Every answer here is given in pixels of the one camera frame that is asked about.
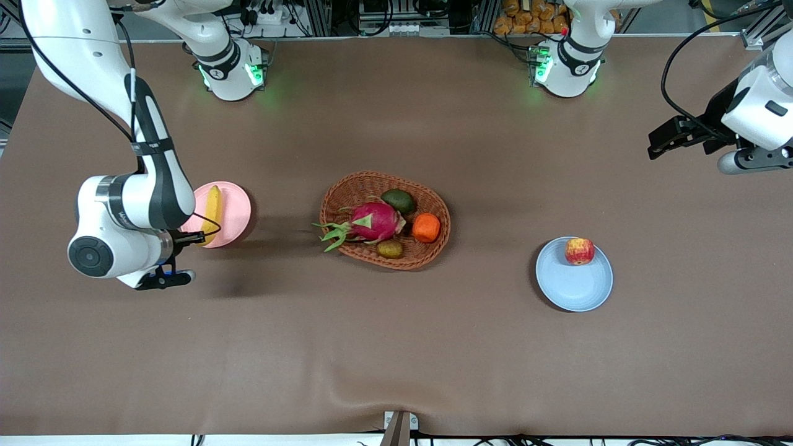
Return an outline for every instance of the red apple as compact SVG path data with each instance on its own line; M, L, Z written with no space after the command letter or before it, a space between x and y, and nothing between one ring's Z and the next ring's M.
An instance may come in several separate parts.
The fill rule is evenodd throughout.
M595 258L595 245L589 239L573 238L567 240L565 259L571 265L580 266L592 262Z

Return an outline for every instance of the yellow banana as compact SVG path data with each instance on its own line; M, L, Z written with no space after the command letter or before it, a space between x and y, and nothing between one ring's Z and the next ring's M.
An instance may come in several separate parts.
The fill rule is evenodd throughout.
M207 194L204 217L220 224L220 220L223 217L223 197L220 195L220 188L218 186L212 186L212 189L209 190L209 194ZM217 226L210 221L204 220L204 223L201 225L201 231L204 234L209 234L217 230ZM206 246L214 239L215 234L206 236L204 243L199 243L198 246Z

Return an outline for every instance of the wicker basket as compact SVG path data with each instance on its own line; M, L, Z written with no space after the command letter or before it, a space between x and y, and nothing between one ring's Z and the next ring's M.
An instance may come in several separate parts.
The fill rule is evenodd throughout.
M405 220L412 222L419 213L433 213L441 221L441 233L433 243L421 243L408 235L394 237L402 243L403 253L399 259L386 259L377 254L377 249L363 243L345 243L339 247L341 253L354 259L374 263L394 270L412 270L430 263L441 252L449 241L451 219L446 203L432 189L418 183L401 179L393 175L379 172L357 172L343 178L333 185L325 194L320 211L320 223L342 224L349 221L350 213L341 211L345 207L357 207L374 201L373 195L379 197L389 189L402 189L416 201L416 211L404 215Z

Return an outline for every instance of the yellow strip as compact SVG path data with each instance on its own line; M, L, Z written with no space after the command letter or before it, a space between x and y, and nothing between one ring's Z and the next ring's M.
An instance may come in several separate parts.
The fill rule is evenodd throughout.
M702 2L702 6L706 7L707 10L709 10L709 11L713 10L713 6L711 5L711 0L700 0L700 1ZM708 25L710 25L714 21L716 21L716 19L714 19L713 17L705 14L705 22L707 22ZM722 30L718 26L715 26L715 27L711 28L711 33L720 33L721 31Z

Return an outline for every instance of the light blue plate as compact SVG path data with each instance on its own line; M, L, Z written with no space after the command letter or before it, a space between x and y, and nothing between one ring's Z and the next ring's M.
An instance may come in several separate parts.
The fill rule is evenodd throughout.
M559 237L545 245L537 258L537 282L551 302L569 311L590 311L601 306L611 293L614 273L606 255L595 246L595 258L573 266L565 259L567 240Z

